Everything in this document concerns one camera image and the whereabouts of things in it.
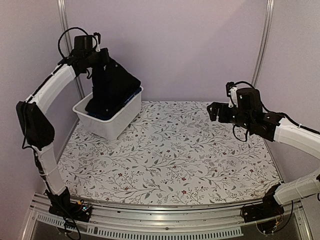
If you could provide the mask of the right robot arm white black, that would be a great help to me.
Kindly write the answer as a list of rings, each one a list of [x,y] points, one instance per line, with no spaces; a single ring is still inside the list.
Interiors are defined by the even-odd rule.
[[[293,124],[287,115],[273,111],[263,112],[262,104],[244,105],[213,102],[207,106],[211,121],[230,123],[246,129],[246,135],[257,135],[270,142],[285,144],[320,158],[320,135]],[[320,192],[320,170],[287,183],[273,186],[263,197],[258,213],[269,218],[283,205]]]

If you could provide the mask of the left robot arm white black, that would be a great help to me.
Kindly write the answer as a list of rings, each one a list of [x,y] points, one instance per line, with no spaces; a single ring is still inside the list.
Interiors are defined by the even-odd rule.
[[[109,62],[107,48],[84,56],[77,53],[61,60],[45,81],[27,97],[16,104],[16,112],[23,133],[23,148],[31,148],[38,160],[40,176],[52,195],[61,196],[67,187],[58,169],[54,153],[55,129],[46,117],[49,107],[61,91],[87,69],[106,65]]]

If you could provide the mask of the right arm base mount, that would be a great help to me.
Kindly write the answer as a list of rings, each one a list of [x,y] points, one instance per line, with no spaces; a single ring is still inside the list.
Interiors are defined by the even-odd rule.
[[[240,209],[240,216],[245,223],[249,223],[280,216],[284,212],[284,208],[274,199],[263,198],[261,203],[245,204]]]

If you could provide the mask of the black long sleeve shirt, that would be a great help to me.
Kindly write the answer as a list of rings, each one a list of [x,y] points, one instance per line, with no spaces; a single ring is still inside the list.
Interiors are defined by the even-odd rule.
[[[141,87],[141,81],[113,58],[105,66],[92,69],[92,98],[121,100]]]

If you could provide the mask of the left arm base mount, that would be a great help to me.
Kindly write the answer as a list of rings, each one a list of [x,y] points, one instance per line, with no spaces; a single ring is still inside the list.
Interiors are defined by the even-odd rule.
[[[72,202],[68,192],[56,195],[46,191],[46,195],[50,200],[50,214],[86,223],[90,221],[92,215],[91,203],[85,203],[83,200]]]

